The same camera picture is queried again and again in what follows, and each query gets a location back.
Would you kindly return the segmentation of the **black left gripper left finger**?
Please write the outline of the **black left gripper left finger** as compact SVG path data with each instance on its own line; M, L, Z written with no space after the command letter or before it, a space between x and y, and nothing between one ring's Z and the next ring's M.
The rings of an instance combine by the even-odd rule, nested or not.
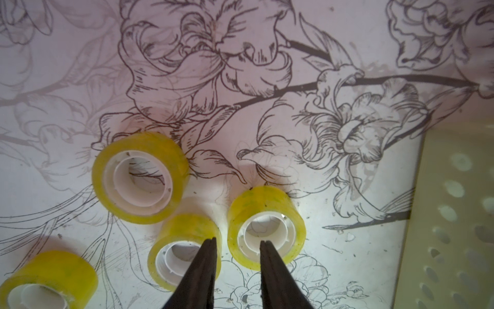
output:
M217 239L206 239L163 309L213 308L216 269Z

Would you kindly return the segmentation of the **pale green perforated storage basket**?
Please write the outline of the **pale green perforated storage basket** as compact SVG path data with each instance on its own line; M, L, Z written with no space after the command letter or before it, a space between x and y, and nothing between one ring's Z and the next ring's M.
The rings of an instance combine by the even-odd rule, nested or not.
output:
M394 307L493 307L492 122L426 134Z

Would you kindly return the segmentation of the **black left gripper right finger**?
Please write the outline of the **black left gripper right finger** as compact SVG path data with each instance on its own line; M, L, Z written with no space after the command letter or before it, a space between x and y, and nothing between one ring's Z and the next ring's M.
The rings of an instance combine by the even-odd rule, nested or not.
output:
M270 241L260 244L262 307L313 309Z

